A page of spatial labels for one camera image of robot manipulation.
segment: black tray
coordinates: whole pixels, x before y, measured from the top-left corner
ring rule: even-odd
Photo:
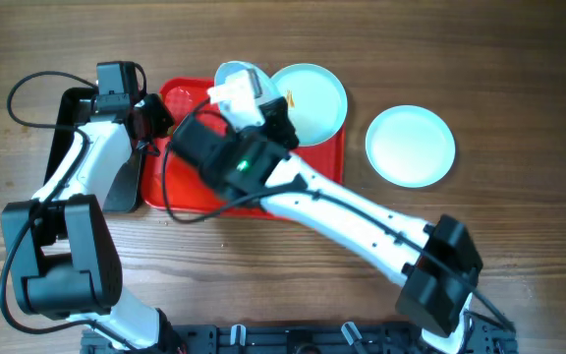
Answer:
[[[60,101],[57,124],[74,125],[76,122],[86,121],[90,115],[90,101],[93,94],[93,88],[67,89]],[[73,140],[74,133],[54,132],[45,171],[45,183],[56,172]],[[139,183],[141,182],[142,170],[143,156],[140,153],[133,153],[130,159],[117,172],[115,181],[104,203],[104,212],[131,212],[137,209],[141,202]]]

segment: white plate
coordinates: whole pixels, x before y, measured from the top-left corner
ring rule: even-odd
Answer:
[[[315,64],[294,64],[274,74],[272,81],[288,100],[288,114],[301,147],[326,142],[344,124],[346,92],[328,70]]]
[[[440,117],[421,107],[402,105],[383,111],[372,121],[366,152],[383,178],[419,188],[435,183],[449,171],[456,144]]]

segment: tray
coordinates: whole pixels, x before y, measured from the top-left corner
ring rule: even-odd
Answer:
[[[183,120],[198,103],[207,98],[206,90],[213,86],[213,79],[175,78],[160,89],[163,101],[172,113],[176,123]],[[217,110],[216,105],[205,106],[206,110]],[[224,123],[212,116],[201,115],[201,122],[223,132]],[[141,197],[151,207],[165,208],[161,190],[163,152],[169,138],[156,140],[161,156],[147,156],[141,180]],[[299,147],[294,150],[316,171],[336,183],[342,183],[344,165],[344,128],[330,140],[314,147]],[[167,191],[173,210],[205,213],[225,204],[218,199],[199,179],[197,172],[175,155],[167,163]],[[276,218],[256,208],[234,208],[225,213],[228,216]]]

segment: wood grain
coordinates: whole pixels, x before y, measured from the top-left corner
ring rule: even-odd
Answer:
[[[95,80],[95,63],[115,59],[140,62],[152,90],[233,59],[270,74],[298,62],[328,68],[349,95],[345,185],[409,214],[466,222],[484,259],[481,289],[516,321],[521,352],[566,353],[566,1],[0,0],[0,212],[40,187],[51,142],[8,118],[10,87],[49,69]],[[72,85],[29,83],[18,114],[53,122]],[[368,164],[366,129],[398,104],[431,109],[455,135],[457,161],[434,186],[397,188]],[[396,286],[302,226],[178,226],[147,206],[107,218],[126,283],[174,324],[396,316]],[[0,230],[0,268],[3,258]],[[0,352],[77,353],[79,332],[27,336],[0,315]]]

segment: wooden surface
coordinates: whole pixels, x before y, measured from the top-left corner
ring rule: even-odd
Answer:
[[[481,290],[516,322],[521,352],[566,353],[566,1],[96,3],[0,0],[0,212],[40,187],[49,153],[51,132],[5,111],[27,74],[94,81],[97,62],[133,60],[156,90],[173,77],[211,77],[233,59],[270,74],[312,62],[349,94],[345,185],[405,213],[466,222],[485,264]],[[74,85],[28,84],[18,114],[54,122]],[[372,118],[399,104],[431,109],[455,135],[456,163],[432,187],[395,187],[366,158]],[[126,284],[174,324],[395,319],[398,287],[294,223],[179,226],[147,206],[107,219]],[[3,259],[0,230],[0,268]],[[0,315],[2,353],[77,353],[79,340],[79,329],[21,334]]]

